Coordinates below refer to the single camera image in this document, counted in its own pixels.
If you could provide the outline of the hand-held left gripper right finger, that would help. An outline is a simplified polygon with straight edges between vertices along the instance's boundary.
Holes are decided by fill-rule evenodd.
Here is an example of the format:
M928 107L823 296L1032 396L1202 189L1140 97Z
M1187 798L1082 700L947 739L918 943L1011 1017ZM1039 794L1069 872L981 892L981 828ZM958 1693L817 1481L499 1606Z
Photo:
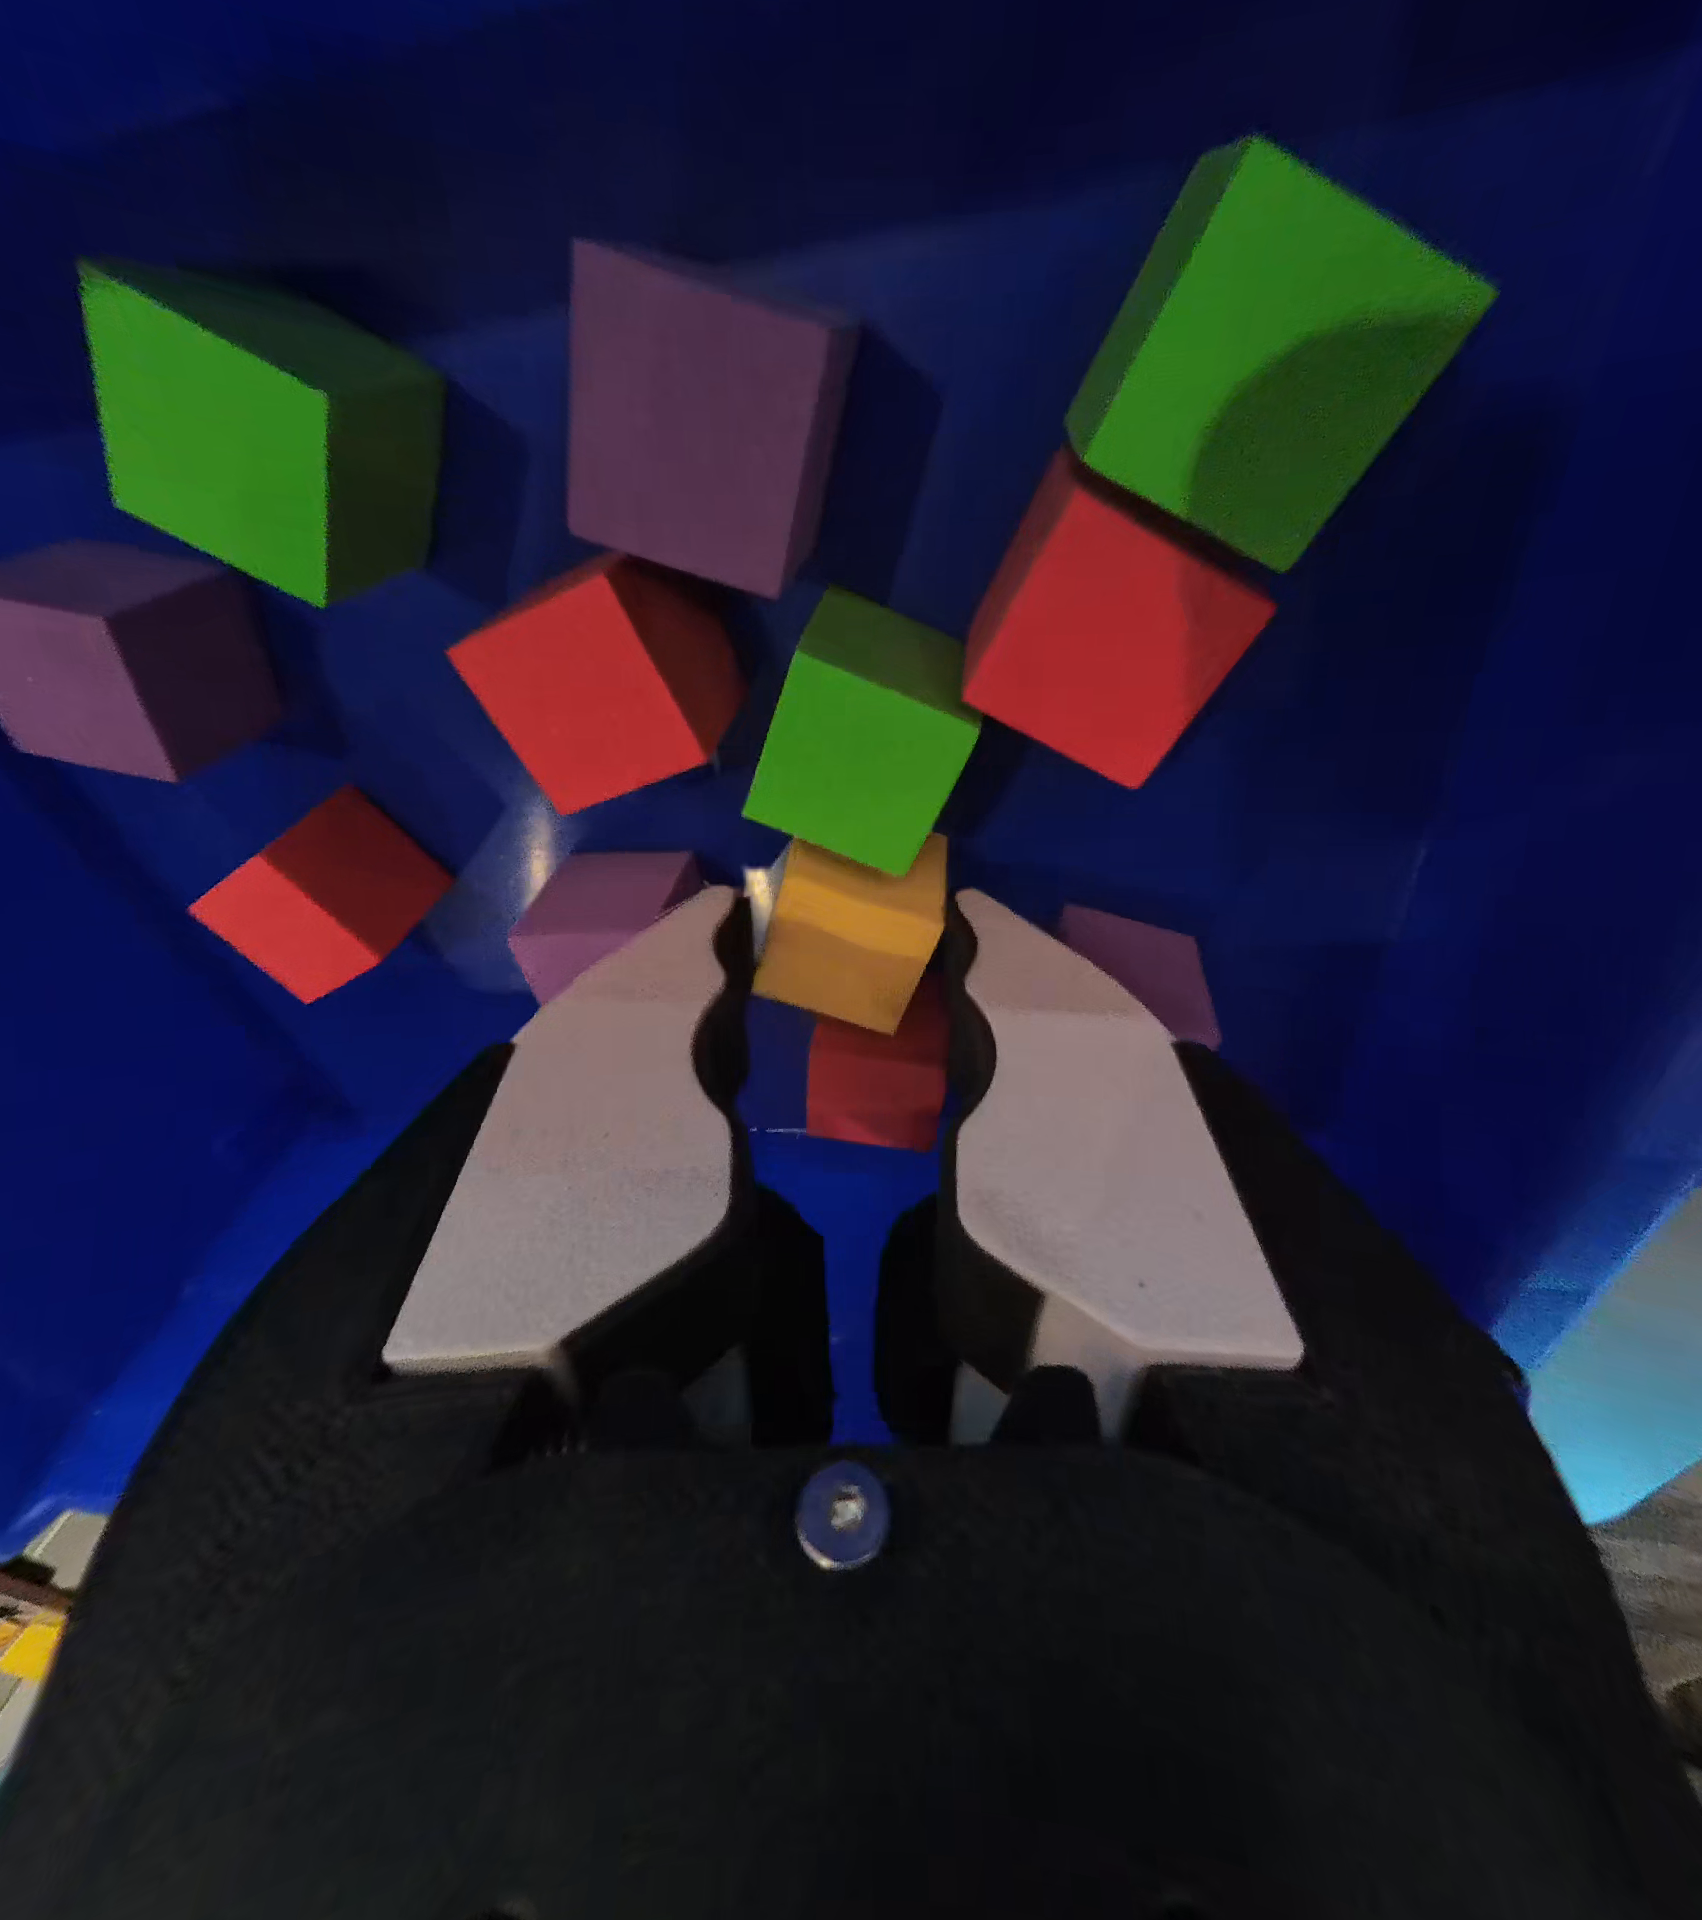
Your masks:
M955 1128L952 1338L977 1370L1296 1370L1306 1346L1171 1031L963 890L989 1058Z

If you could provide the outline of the pile of coloured wooden cubes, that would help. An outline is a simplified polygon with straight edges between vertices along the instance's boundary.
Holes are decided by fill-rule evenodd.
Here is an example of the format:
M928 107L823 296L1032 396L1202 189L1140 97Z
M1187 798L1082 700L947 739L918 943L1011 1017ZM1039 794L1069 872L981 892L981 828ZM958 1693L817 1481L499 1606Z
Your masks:
M1489 277L1267 137L1202 156L1066 412L965 640L823 591L743 817L911 872L997 721L1147 786L1288 572L1498 301ZM89 263L115 507L185 541L0 561L0 731L185 781L283 716L248 585L329 609L431 550L447 391L292 293ZM778 598L817 550L858 327L697 263L577 242L568 528L595 554L447 654L579 814L692 775L743 711L716 588ZM929 1150L944 1012L817 1016L806 1128Z

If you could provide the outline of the yellow wooden cube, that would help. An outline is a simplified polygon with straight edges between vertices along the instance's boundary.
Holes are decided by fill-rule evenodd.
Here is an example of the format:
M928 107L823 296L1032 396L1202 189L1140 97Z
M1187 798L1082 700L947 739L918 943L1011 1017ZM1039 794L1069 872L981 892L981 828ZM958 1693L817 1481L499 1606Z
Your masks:
M789 840L774 865L755 993L891 1036L944 939L947 899L949 840L937 832L904 875Z

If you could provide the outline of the blue plastic bin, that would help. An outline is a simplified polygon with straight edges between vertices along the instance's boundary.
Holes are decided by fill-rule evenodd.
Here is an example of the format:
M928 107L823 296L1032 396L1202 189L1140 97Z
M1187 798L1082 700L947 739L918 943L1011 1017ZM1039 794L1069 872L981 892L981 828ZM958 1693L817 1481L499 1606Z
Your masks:
M1224 1058L1528 1372L1702 1183L1702 4L0 4L0 561L115 507L79 268L308 300L447 391L431 550L248 585L283 716L185 781L0 731L0 1551L114 1500L305 1224L659 854L743 817L848 588L965 640L1203 155L1267 137L1498 301L1139 790L985 718L949 899L1192 934ZM743 711L560 814L447 654L586 563L577 242L858 327Z

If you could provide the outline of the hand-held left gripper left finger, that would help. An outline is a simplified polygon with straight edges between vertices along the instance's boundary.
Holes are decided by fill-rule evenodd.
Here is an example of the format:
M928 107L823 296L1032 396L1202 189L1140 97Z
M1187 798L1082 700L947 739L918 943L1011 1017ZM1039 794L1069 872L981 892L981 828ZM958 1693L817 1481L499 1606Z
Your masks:
M385 1338L394 1374L701 1374L743 1338L752 912L704 887L519 1031Z

